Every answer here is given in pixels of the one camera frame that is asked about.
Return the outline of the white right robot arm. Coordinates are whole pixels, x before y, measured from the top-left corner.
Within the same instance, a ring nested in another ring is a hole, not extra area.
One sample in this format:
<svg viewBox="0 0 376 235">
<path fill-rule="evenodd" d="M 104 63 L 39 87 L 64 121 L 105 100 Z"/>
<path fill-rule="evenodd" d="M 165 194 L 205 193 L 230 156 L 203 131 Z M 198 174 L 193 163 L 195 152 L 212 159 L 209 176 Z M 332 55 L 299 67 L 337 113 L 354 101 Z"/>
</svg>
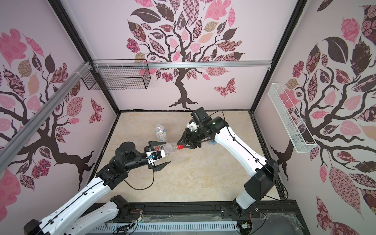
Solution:
<svg viewBox="0 0 376 235">
<path fill-rule="evenodd" d="M 283 185 L 278 177 L 279 164 L 275 160 L 259 155 L 241 140 L 224 115 L 212 117 L 201 107 L 191 113 L 191 118 L 178 141 L 179 146 L 196 149 L 200 148 L 204 141 L 214 140 L 231 153 L 249 175 L 250 179 L 244 184 L 244 190 L 233 202 L 239 213 L 264 197 L 277 200 L 267 195 L 275 185 Z"/>
</svg>

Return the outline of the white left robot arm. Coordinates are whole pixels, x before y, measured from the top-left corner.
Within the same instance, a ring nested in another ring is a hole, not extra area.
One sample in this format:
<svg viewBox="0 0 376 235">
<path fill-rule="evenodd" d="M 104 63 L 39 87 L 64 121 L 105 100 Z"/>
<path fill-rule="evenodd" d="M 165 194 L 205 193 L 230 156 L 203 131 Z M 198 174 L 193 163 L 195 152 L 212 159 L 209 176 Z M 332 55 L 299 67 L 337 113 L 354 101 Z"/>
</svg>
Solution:
<svg viewBox="0 0 376 235">
<path fill-rule="evenodd" d="M 131 170 L 148 166 L 153 172 L 162 170 L 168 163 L 155 165 L 159 159 L 182 149 L 171 143 L 150 141 L 140 153 L 133 142 L 122 143 L 115 156 L 105 165 L 88 185 L 55 212 L 42 220 L 31 220 L 23 230 L 26 235 L 85 235 L 96 226 L 127 216 L 129 203 L 120 195 L 113 197 L 100 208 L 85 215 L 84 213 L 100 198 L 116 188 Z"/>
</svg>

